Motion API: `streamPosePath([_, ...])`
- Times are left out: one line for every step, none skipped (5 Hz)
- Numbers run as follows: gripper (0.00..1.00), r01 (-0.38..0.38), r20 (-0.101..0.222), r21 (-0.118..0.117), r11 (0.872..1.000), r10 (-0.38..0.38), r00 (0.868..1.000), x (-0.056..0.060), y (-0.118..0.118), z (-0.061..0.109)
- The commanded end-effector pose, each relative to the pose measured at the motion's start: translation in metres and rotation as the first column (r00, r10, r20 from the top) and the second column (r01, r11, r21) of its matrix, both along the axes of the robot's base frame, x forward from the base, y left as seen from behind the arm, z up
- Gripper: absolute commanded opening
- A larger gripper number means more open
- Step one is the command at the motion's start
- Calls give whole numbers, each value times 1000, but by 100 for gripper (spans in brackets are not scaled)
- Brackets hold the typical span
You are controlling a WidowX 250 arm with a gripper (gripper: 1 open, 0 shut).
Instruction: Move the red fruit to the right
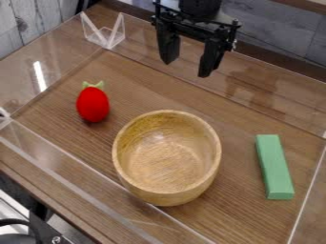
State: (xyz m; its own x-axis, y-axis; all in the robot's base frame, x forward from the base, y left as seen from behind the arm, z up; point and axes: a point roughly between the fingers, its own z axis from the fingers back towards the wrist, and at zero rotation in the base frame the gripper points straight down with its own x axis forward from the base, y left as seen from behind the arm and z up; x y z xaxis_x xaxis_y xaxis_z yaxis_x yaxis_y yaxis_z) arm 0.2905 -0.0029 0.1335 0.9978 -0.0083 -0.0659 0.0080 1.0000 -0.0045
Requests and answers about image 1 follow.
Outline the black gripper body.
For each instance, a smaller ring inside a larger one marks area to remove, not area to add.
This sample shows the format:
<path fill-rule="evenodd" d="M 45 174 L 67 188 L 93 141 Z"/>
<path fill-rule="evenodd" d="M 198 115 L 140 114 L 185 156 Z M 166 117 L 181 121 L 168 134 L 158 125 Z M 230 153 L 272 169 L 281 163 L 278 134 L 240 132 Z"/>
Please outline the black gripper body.
<path fill-rule="evenodd" d="M 242 24 L 222 11 L 224 0 L 153 0 L 156 16 L 196 31 L 226 31 L 226 50 L 236 48 L 236 35 Z"/>

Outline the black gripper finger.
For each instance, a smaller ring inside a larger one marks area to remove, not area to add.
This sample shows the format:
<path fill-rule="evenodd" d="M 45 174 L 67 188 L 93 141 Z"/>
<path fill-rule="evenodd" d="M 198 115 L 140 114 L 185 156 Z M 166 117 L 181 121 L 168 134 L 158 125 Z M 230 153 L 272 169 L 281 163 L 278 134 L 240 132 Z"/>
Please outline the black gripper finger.
<path fill-rule="evenodd" d="M 204 55 L 200 65 L 200 77 L 206 78 L 218 68 L 225 55 L 225 43 L 220 38 L 209 38 L 205 41 Z"/>
<path fill-rule="evenodd" d="M 174 28 L 161 20 L 157 21 L 157 40 L 161 59 L 172 64 L 180 57 L 181 38 Z"/>

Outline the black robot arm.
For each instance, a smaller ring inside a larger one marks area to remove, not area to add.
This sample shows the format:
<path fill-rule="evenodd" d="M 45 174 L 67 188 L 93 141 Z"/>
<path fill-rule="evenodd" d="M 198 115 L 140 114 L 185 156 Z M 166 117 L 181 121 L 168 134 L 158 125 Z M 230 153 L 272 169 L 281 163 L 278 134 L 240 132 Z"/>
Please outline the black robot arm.
<path fill-rule="evenodd" d="M 152 24 L 157 30 L 160 56 L 166 64 L 180 58 L 181 37 L 204 42 L 198 76 L 220 68 L 225 53 L 233 51 L 242 24 L 222 11 L 224 0 L 153 0 Z"/>

